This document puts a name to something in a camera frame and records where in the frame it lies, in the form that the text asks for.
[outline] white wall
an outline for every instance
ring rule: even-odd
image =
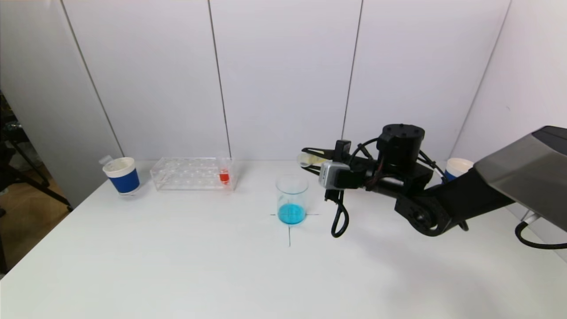
[[[566,21],[565,1],[512,1],[452,156],[477,161],[544,125],[567,127]],[[518,217],[526,211],[510,209]],[[567,242],[546,220],[530,227],[546,242]],[[567,251],[558,253],[567,261]]]
[[[361,0],[211,1],[232,155],[293,159],[341,138]]]
[[[121,156],[59,1],[0,1],[0,88],[77,206]]]
[[[126,156],[229,154],[206,0],[64,4]]]
[[[344,138],[391,123],[425,129],[422,149],[446,160],[470,109],[509,0],[365,0]]]

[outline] paper cup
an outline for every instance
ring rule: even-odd
[[[131,194],[140,186],[136,163],[132,157],[117,158],[106,163],[103,172],[122,195]]]
[[[468,172],[474,165],[473,162],[464,158],[449,158],[447,161],[447,168],[445,169],[445,176],[449,181]]]

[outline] red liquid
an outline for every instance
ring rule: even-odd
[[[218,177],[221,179],[221,183],[227,185],[229,183],[229,171],[228,170],[221,170],[218,174]]]

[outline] table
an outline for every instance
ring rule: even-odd
[[[469,232],[415,231],[394,200],[347,191],[350,225],[293,162],[244,162],[234,192],[119,196],[105,182],[0,281],[2,319],[565,318],[567,265],[499,209]],[[310,182],[306,220],[274,215],[274,181]],[[538,240],[529,230],[524,235]]]

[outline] cable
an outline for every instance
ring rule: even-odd
[[[437,166],[437,163],[435,161],[432,161],[431,158],[429,158],[429,156],[427,156],[425,154],[425,152],[423,152],[422,150],[420,150],[420,155],[423,156],[424,159],[418,157],[417,159],[426,164],[429,165],[436,173],[437,175],[439,175],[441,177],[441,182],[443,182],[443,184],[448,183],[449,179],[447,178],[447,176],[445,175],[445,172],[443,172],[439,166]]]
[[[522,231],[526,227],[528,227],[529,224],[538,220],[538,218],[539,218],[539,215],[533,214],[530,217],[526,218],[525,221],[522,221],[521,223],[519,223],[518,226],[516,226],[514,233],[516,234],[516,237],[518,238],[518,240],[520,240],[520,242],[522,244],[526,245],[526,246],[529,246],[529,247],[532,247],[532,248],[537,248],[537,249],[567,249],[567,243],[565,243],[565,244],[538,244],[536,242],[526,240],[522,237]]]
[[[340,191],[338,193],[338,200],[334,201],[337,207],[337,213],[335,214],[335,220],[333,220],[333,226],[331,227],[331,235],[334,238],[339,238],[345,233],[346,228],[349,226],[349,212],[346,211],[345,206],[342,204],[342,199],[344,198],[345,191]],[[341,217],[341,213],[345,216],[345,221],[342,223],[341,229],[337,232],[338,220]]]
[[[378,138],[373,138],[371,140],[368,140],[362,144],[358,144],[358,147],[356,148],[356,150],[354,150],[353,154],[350,156],[348,162],[346,163],[348,166],[350,166],[350,164],[352,163],[354,157],[356,156],[356,154],[358,152],[360,152],[361,149],[363,149],[366,145],[376,142],[378,141]],[[338,198],[336,200],[333,200],[333,202],[335,202],[335,204],[337,204],[337,212],[335,213],[335,220],[333,220],[333,226],[331,227],[331,235],[333,235],[334,238],[339,238],[342,236],[342,234],[345,233],[346,228],[349,226],[349,212],[346,210],[346,207],[342,204],[342,200],[345,196],[345,191],[340,191],[338,193]],[[345,216],[345,221],[342,224],[342,227],[339,231],[337,231],[337,226],[338,226],[338,220],[341,217],[341,213]]]
[[[366,142],[364,142],[364,143],[362,143],[362,144],[358,144],[358,147],[354,150],[353,154],[350,156],[349,161],[348,161],[346,164],[347,164],[348,166],[350,166],[350,163],[352,163],[352,161],[353,161],[354,157],[356,156],[356,154],[357,154],[358,152],[360,152],[360,150],[361,150],[364,146],[366,146],[366,145],[368,145],[368,144],[370,144],[370,143],[374,143],[374,142],[378,141],[379,139],[380,139],[379,137],[376,137],[376,138],[373,138],[373,139],[371,139],[371,140],[368,140],[368,141],[366,141]]]

